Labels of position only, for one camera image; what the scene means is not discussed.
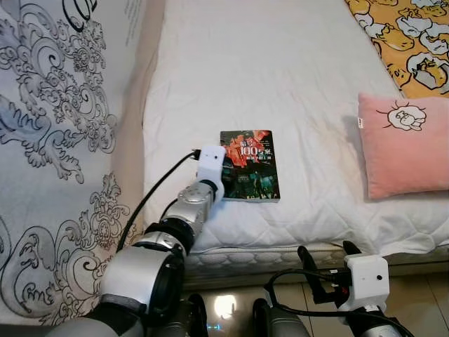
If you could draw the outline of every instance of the pink cushion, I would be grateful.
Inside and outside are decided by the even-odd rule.
[[[358,96],[371,199],[449,190],[449,99]]]

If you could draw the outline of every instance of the tiled floor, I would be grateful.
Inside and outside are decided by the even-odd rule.
[[[306,284],[279,286],[279,302],[302,310],[335,310],[332,304],[315,305]],[[200,292],[206,302],[209,336],[253,336],[253,302],[263,298],[262,287]],[[446,274],[397,277],[390,280],[387,316],[394,316],[418,336],[449,336],[449,278]],[[312,337],[353,336],[334,317],[302,317]]]

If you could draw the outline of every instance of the bed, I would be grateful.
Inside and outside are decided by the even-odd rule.
[[[144,115],[145,190],[220,131],[273,131],[281,200],[222,202],[189,257],[201,279],[296,265],[307,244],[320,265],[338,245],[400,264],[448,260],[449,198],[427,192],[370,201],[357,95],[400,97],[344,1],[167,1]],[[194,176],[173,174],[145,209],[149,224]]]

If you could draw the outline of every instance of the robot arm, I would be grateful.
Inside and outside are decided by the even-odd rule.
[[[225,149],[205,147],[196,180],[177,196],[159,223],[109,262],[100,284],[100,303],[86,316],[61,324],[47,336],[143,336],[179,305],[184,262],[204,222],[224,194]]]

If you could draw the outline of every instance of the book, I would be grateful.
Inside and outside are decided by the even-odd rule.
[[[224,200],[279,201],[270,130],[221,131],[220,144],[226,149],[222,171]]]

